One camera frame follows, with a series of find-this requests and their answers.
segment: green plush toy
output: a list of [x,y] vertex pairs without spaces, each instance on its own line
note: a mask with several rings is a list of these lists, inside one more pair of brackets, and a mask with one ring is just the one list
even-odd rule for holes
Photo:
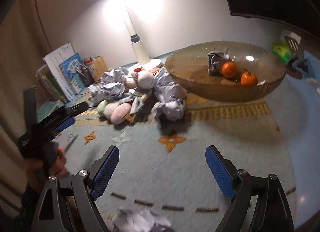
[[107,104],[109,104],[109,101],[104,100],[97,106],[97,111],[100,116],[103,116],[103,112],[104,112],[104,109],[106,108]]

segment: blue gripper pad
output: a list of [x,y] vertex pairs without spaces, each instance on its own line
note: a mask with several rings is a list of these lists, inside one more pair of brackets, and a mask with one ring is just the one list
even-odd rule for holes
[[111,176],[117,167],[118,162],[119,149],[115,146],[109,157],[106,159],[103,166],[93,179],[92,191],[90,193],[90,197],[93,201],[103,195],[111,179]]
[[236,196],[236,193],[233,190],[233,180],[210,146],[205,151],[205,160],[222,194],[232,201]]

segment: sleeve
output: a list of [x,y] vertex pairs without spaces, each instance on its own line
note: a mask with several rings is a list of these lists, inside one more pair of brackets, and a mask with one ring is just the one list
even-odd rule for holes
[[27,185],[26,191],[22,195],[19,215],[15,218],[17,232],[29,232],[31,230],[32,220],[36,211],[38,199],[38,192]]

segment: fruit bowl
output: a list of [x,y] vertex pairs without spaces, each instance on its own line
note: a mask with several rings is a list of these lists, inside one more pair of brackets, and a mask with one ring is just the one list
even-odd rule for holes
[[[238,80],[208,74],[208,53],[222,51],[237,67],[237,75],[245,70],[258,78],[260,85],[243,86]],[[178,50],[165,62],[173,79],[190,92],[222,102],[248,102],[265,97],[282,82],[286,68],[273,53],[261,47],[232,41],[214,41]]]

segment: lamp base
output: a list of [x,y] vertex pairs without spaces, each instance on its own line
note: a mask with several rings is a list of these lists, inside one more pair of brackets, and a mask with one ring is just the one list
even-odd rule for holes
[[151,59],[147,64],[140,65],[139,63],[134,64],[133,66],[128,68],[129,73],[133,72],[136,68],[143,67],[146,71],[149,71],[153,68],[158,68],[162,66],[162,62],[160,59]]

